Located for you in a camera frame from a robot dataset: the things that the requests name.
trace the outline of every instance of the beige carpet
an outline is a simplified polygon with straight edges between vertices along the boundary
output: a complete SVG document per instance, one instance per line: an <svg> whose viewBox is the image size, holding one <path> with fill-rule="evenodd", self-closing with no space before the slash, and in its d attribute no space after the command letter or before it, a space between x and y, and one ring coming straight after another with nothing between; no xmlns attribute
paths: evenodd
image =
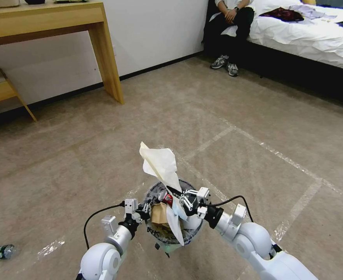
<svg viewBox="0 0 343 280"><path fill-rule="evenodd" d="M170 147L178 174L213 201L244 195L256 222L320 279L343 279L343 107L192 58L0 126L0 279L75 279L97 209L141 200L155 181L139 145ZM232 211L233 204L225 206ZM112 212L121 218L123 210ZM87 231L101 242L98 215ZM118 279L256 279L207 224L168 259L142 225Z"/></svg>

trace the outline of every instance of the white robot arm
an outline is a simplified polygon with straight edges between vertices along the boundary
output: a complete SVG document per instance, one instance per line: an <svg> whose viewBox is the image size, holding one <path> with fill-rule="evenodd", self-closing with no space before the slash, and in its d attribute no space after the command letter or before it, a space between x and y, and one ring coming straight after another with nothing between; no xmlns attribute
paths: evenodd
<svg viewBox="0 0 343 280"><path fill-rule="evenodd" d="M254 222L242 223L246 207L238 204L230 215L222 208L207 204L209 196L209 189L203 187L199 191L183 192L179 197L187 215L197 214L206 220L240 256L248 260L262 280L317 280L297 258L282 251L264 227ZM137 211L136 199L126 199L125 205L125 221L119 226L114 216L102 220L105 243L96 244L85 253L77 280L115 279L129 241L142 220L149 217L149 214L142 217L139 214L148 213L148 205L144 205L142 211Z"/></svg>

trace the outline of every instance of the white tissue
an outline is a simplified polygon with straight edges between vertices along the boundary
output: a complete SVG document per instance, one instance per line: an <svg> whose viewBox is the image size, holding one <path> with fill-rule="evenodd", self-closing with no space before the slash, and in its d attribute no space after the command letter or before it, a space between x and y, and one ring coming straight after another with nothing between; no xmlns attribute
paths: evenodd
<svg viewBox="0 0 343 280"><path fill-rule="evenodd" d="M180 229L179 217L174 214L174 211L169 205L166 206L166 219L170 226L170 229L179 243L184 246L184 240L182 230Z"/></svg>
<svg viewBox="0 0 343 280"><path fill-rule="evenodd" d="M201 219L197 215L192 215L182 221L182 224L185 229L197 229L201 224Z"/></svg>
<svg viewBox="0 0 343 280"><path fill-rule="evenodd" d="M179 178L176 174L175 155L170 149L150 149L143 142L140 143L139 153L144 159L143 170L145 173L155 176L165 186L170 186L173 189L182 192L179 184ZM186 212L179 203L179 199L167 189L172 196L172 209L181 219L187 220Z"/></svg>

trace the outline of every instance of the white shirt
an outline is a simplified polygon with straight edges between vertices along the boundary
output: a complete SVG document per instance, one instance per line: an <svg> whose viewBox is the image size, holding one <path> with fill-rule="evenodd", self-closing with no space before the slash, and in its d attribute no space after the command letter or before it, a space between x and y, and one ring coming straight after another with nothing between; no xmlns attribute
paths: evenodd
<svg viewBox="0 0 343 280"><path fill-rule="evenodd" d="M218 6L218 3L221 1L223 1L225 3L226 7L230 10L235 8L237 6L237 4L239 4L241 2L241 0L215 0L215 4ZM250 4L252 4L252 3L253 3L253 0L250 0L248 7L250 7Z"/></svg>
<svg viewBox="0 0 343 280"><path fill-rule="evenodd" d="M224 1L224 3L226 4L228 9L233 9L237 6L237 4L239 4L241 2L241 0L215 0L215 4L218 6L218 3ZM250 0L249 1L249 5L248 7L252 8L254 10L254 7L251 5L253 3L254 0ZM219 15L219 13L213 14L210 18L209 21L212 21L217 15ZM226 30L224 30L221 35L230 35L232 37L236 36L236 30L237 30L237 26L230 26L228 27Z"/></svg>
<svg viewBox="0 0 343 280"><path fill-rule="evenodd" d="M227 6L228 9L232 10L233 8L235 8L237 6L237 4L239 4L241 2L241 0L215 0L215 4L218 6L218 3L223 1L225 3L225 5ZM252 8L254 10L254 7L251 5L253 3L254 0L250 0L249 1L249 5L248 7ZM212 21L217 15L219 15L219 13L213 14L210 18L209 21Z"/></svg>

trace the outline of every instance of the water bottle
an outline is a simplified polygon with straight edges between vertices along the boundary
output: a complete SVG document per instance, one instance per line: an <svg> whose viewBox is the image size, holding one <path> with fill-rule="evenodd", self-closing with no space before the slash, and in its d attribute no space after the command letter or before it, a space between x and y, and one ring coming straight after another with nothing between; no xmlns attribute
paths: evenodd
<svg viewBox="0 0 343 280"><path fill-rule="evenodd" d="M15 253L15 247L12 244L0 246L0 259L10 259Z"/></svg>

